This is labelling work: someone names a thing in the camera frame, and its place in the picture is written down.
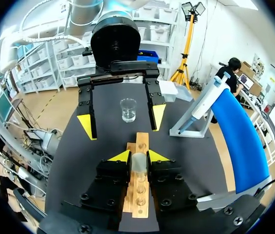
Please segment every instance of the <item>desk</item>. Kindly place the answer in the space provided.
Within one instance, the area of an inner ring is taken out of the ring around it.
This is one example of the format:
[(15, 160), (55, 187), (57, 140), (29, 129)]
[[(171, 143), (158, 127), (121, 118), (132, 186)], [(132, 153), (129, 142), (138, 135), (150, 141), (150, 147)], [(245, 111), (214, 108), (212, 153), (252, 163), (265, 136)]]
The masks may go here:
[[(190, 103), (179, 99), (175, 103), (168, 103), (160, 131), (152, 132), (143, 84), (97, 86), (93, 98), (98, 140), (89, 140), (74, 112), (52, 163), (45, 204), (47, 213), (58, 211), (63, 200), (79, 205), (79, 196), (92, 183), (100, 160), (110, 159), (125, 151), (127, 142), (135, 142), (137, 132), (149, 133), (150, 149), (180, 162), (185, 181), (198, 196), (227, 192), (223, 166), (209, 130), (205, 139), (169, 136), (169, 129), (184, 114)], [(121, 119), (120, 101), (124, 98), (134, 98), (137, 101), (137, 119), (132, 123), (125, 123)], [(203, 123), (204, 120), (196, 121), (192, 130), (200, 129)], [(122, 214), (120, 231), (157, 230), (152, 197), (149, 218), (132, 219), (132, 214)]]
[[(271, 166), (275, 162), (275, 135), (272, 131), (272, 128), (270, 124), (267, 122), (267, 120), (263, 117), (260, 109), (249, 98), (249, 96), (243, 90), (241, 90), (239, 94), (248, 102), (248, 104), (254, 111), (254, 113), (250, 117), (250, 120), (253, 123), (253, 125), (256, 125), (256, 129), (259, 131), (262, 139), (264, 140), (264, 143), (269, 154), (267, 157), (268, 165)], [(268, 139), (266, 136), (264, 136), (263, 131), (261, 129), (262, 127), (265, 127), (267, 129), (271, 139)]]

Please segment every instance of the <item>cardboard box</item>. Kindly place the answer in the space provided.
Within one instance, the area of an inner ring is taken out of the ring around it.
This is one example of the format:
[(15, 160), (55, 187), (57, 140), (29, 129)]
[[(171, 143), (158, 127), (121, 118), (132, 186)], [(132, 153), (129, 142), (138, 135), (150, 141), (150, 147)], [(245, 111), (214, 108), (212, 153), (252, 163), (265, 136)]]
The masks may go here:
[(251, 68), (249, 67), (249, 64), (246, 62), (243, 62), (241, 64), (241, 69), (237, 73), (238, 76), (241, 76), (242, 74), (245, 74), (247, 77), (249, 77), (251, 80), (254, 78), (255, 73)]

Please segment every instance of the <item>wooden floor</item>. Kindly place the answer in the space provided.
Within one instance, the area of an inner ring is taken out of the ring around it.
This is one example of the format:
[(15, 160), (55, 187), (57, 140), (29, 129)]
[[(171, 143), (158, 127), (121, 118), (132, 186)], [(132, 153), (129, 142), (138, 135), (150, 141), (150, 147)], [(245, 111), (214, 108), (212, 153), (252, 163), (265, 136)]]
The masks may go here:
[[(197, 91), (193, 91), (192, 94), (194, 98), (199, 96), (199, 92)], [(32, 93), (25, 96), (18, 95), (18, 97), (23, 97), (25, 105), (31, 111), (33, 118), (37, 120), (37, 123), (41, 128), (58, 128), (64, 131), (70, 116), (78, 104), (78, 88), (69, 88), (66, 91), (61, 90), (60, 92), (45, 91), (39, 94)], [(22, 131), (20, 129), (11, 126), (10, 131), (15, 135), (20, 135), (21, 137)], [(211, 124), (210, 131), (223, 164), (228, 191), (233, 191), (235, 190), (234, 173), (223, 134), (218, 124)], [(270, 173), (272, 177), (275, 178), (275, 164), (270, 167)], [(262, 199), (262, 203), (268, 205), (274, 196), (275, 185), (266, 193)], [(39, 200), (38, 203), (39, 207), (44, 209), (43, 201)], [(11, 206), (13, 209), (17, 209), (18, 207), (17, 204), (11, 204)]]

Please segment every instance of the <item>ceiling light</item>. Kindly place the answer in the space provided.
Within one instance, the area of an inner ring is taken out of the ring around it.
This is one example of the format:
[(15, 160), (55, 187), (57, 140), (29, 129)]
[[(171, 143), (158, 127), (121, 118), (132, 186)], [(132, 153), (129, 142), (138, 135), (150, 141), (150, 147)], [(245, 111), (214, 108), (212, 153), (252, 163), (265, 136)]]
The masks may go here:
[(243, 8), (248, 8), (252, 10), (258, 11), (259, 9), (254, 5), (254, 3), (251, 0), (234, 0), (234, 2)]

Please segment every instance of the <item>screw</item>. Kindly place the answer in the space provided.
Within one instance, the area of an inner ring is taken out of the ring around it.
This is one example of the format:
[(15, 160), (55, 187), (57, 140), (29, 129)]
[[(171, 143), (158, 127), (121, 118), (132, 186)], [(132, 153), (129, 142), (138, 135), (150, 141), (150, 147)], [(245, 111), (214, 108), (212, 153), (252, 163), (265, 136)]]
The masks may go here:
[(196, 196), (195, 194), (189, 194), (189, 195), (187, 196), (187, 198), (188, 198), (189, 200), (196, 200), (196, 199), (197, 199), (197, 196)]
[(82, 195), (80, 196), (80, 199), (81, 199), (82, 201), (87, 201), (87, 200), (90, 199), (90, 197), (89, 197), (88, 194), (82, 194)]
[(102, 179), (102, 176), (101, 175), (97, 175), (96, 177), (95, 177), (95, 180), (101, 180)]
[(92, 231), (92, 228), (89, 225), (81, 225), (79, 227), (79, 232), (80, 233), (87, 233), (87, 234), (89, 234), (89, 233), (91, 233), (91, 231)]
[(181, 175), (181, 174), (178, 174), (178, 175), (176, 176), (176, 180), (183, 180), (182, 175)]
[(159, 177), (159, 178), (157, 179), (158, 182), (164, 182), (165, 180), (166, 180), (165, 177)]
[(226, 215), (231, 215), (231, 214), (233, 214), (233, 208), (231, 206), (227, 206), (224, 208), (223, 212)]
[(243, 221), (244, 221), (244, 219), (242, 217), (237, 216), (234, 219), (233, 223), (234, 223), (235, 226), (240, 226), (243, 223)]
[(110, 199), (110, 200), (108, 200), (107, 205), (108, 206), (114, 206), (115, 203), (116, 203), (115, 200)]
[(170, 206), (172, 204), (171, 200), (170, 199), (164, 199), (162, 200), (161, 202), (161, 205), (162, 206)]

